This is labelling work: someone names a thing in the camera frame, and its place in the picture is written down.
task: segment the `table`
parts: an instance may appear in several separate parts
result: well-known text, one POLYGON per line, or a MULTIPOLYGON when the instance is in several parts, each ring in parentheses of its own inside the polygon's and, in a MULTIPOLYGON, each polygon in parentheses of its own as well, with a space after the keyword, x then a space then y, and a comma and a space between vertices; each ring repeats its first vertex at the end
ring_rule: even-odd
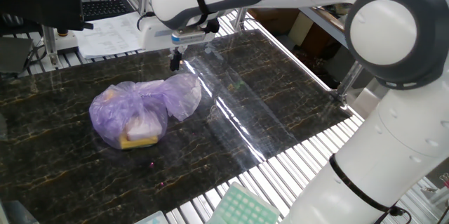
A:
POLYGON ((134 223, 193 197, 349 118, 259 31, 0 82, 0 198, 41 223, 134 223), (202 99, 169 119, 154 147, 119 151, 93 130, 92 99, 110 84, 198 74, 202 99))

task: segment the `yellow sponge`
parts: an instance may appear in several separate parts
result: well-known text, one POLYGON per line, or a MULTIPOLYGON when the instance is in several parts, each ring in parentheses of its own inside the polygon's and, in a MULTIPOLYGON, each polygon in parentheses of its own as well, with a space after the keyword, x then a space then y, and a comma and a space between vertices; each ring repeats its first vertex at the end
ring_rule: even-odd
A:
POLYGON ((122 150, 134 148, 134 147, 147 147, 154 145, 158 142, 157 136, 152 136, 150 138, 144 138, 140 140, 128 140, 126 133, 122 133, 119 137, 120 147, 122 150))

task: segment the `white paper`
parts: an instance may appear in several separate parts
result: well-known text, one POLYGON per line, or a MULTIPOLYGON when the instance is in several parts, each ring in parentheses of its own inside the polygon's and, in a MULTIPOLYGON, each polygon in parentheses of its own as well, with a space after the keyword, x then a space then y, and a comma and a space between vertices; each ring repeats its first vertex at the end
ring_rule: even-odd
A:
POLYGON ((103 20, 89 21, 93 30, 74 31, 78 48, 86 59, 141 49, 137 28, 139 13, 133 12, 103 20))

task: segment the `purple plastic bag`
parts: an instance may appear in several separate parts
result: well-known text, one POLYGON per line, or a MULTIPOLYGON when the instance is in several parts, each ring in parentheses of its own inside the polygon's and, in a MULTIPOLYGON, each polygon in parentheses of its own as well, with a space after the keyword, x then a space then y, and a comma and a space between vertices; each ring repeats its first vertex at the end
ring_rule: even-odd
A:
POLYGON ((199 78, 178 74, 165 81, 111 85, 95 97, 89 113, 103 140, 120 149, 119 137, 124 132, 129 140, 133 134, 138 138, 141 131, 160 139, 166 132, 168 115, 182 121, 194 113, 200 99, 199 78))

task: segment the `wire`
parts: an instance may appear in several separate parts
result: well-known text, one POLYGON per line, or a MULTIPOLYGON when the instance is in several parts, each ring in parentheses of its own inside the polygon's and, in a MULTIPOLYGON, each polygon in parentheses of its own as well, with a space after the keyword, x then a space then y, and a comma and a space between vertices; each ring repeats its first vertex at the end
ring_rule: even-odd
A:
POLYGON ((407 210, 405 210, 405 209, 403 209, 403 208, 401 208, 401 207, 398 207, 398 206, 397 206, 397 208, 398 208, 400 211, 402 211, 403 213, 406 213, 406 214, 408 215, 408 221, 406 222, 406 224, 411 223, 411 222, 412 222, 412 215, 411 215, 407 210))
POLYGON ((39 57, 39 49, 45 47, 45 45, 41 45, 41 46, 37 46, 37 47, 33 47, 33 49, 28 53, 28 58, 27 61, 25 63, 25 66, 23 67, 24 69, 27 69, 30 65, 41 61, 42 59, 44 59, 47 56, 47 50, 45 50, 42 53, 42 56, 39 57), (33 55, 36 55, 37 59, 36 60, 31 60, 31 58, 33 57, 33 55))
POLYGON ((147 12, 147 13, 145 13, 144 15, 140 16, 140 18, 139 18, 139 20, 138 20, 138 23, 137 23, 137 25, 138 25, 138 30, 140 31, 140 26, 139 26, 139 24, 140 24, 140 21, 141 21, 143 18, 146 18, 146 17, 153 17, 153 16, 155 16, 155 14, 154 14, 153 12, 147 12))
POLYGON ((446 216, 446 214, 448 214, 449 211, 449 206, 446 207, 446 210, 444 211, 443 215, 441 216, 440 220, 437 222, 437 224, 440 224, 441 221, 443 221, 444 217, 446 216))

